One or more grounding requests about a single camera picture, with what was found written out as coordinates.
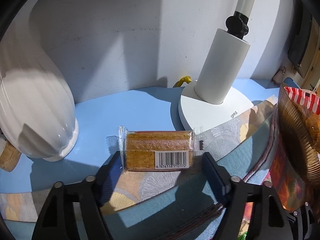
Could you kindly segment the dark wall frame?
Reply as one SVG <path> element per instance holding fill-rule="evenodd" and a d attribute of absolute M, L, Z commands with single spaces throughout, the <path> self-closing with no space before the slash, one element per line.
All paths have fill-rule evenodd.
<path fill-rule="evenodd" d="M 304 78 L 318 48 L 319 25 L 304 4 L 297 9 L 295 20 L 294 36 L 289 47 L 288 58 L 294 69 Z"/>

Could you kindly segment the small brown bag figurine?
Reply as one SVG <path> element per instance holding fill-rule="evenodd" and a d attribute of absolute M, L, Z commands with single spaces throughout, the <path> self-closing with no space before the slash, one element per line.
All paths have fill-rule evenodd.
<path fill-rule="evenodd" d="M 277 72 L 274 74 L 274 76 L 272 77 L 272 82 L 275 85 L 279 85 L 283 82 L 284 80 L 284 76 L 286 74 L 286 67 L 285 66 L 281 66 Z"/>

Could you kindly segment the amber ribbed glass bowl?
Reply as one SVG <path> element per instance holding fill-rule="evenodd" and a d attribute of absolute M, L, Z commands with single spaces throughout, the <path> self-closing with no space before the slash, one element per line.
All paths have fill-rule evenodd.
<path fill-rule="evenodd" d="M 278 115 L 281 138 L 287 157 L 301 178 L 308 184 L 319 186 L 319 158 L 311 137 L 290 100 L 282 83 L 278 98 Z"/>

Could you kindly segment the brown wafer biscuit packet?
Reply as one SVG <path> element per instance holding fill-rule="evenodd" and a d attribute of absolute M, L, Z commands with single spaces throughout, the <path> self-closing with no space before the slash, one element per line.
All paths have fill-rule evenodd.
<path fill-rule="evenodd" d="M 128 171 L 187 170 L 201 154 L 202 127 L 190 131 L 130 131 L 119 126 L 118 145 Z"/>

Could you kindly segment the floral woven table cloth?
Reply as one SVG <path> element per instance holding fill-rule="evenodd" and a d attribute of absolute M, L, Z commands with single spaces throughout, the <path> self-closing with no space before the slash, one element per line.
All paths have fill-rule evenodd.
<path fill-rule="evenodd" d="M 12 172 L 1 171 L 1 215 L 17 239 L 31 233 L 56 181 L 76 183 L 94 175 L 118 149 L 120 126 L 131 131 L 181 130 L 179 90 L 131 90 L 76 105 L 79 136 L 65 159 L 51 163 L 20 157 Z M 277 97 L 253 107 L 213 130 L 220 165 L 244 177 L 267 145 Z M 192 219 L 215 203 L 201 170 L 124 172 L 111 199 L 101 208 L 115 239 L 154 239 Z"/>

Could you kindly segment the white desk lamp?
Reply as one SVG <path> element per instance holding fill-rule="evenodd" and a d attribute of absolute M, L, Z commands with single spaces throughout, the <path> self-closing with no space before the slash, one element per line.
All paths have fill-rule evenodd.
<path fill-rule="evenodd" d="M 238 0 L 226 30 L 217 29 L 199 78 L 186 85 L 178 104 L 186 130 L 208 130 L 244 113 L 253 103 L 232 84 L 247 56 L 250 45 L 248 18 L 255 0 Z"/>

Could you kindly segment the white ribbed vase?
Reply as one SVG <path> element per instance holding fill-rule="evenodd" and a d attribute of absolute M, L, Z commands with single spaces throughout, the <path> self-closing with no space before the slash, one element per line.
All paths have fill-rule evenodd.
<path fill-rule="evenodd" d="M 10 27 L 1 41 L 1 129 L 22 153 L 63 159 L 78 122 L 65 78 L 27 30 Z"/>

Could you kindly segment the bamboo pen holder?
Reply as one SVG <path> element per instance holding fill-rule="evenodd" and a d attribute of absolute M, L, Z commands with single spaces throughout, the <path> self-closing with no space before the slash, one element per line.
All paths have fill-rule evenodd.
<path fill-rule="evenodd" d="M 17 166 L 21 157 L 21 152 L 17 150 L 10 142 L 6 141 L 1 150 L 0 167 L 1 169 L 11 172 Z"/>

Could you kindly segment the red white bread bag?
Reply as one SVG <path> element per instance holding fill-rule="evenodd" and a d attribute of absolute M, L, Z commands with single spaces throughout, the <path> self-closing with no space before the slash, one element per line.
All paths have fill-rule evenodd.
<path fill-rule="evenodd" d="M 319 144 L 319 96 L 315 92 L 295 87 L 284 87 L 301 116 L 312 141 Z"/>

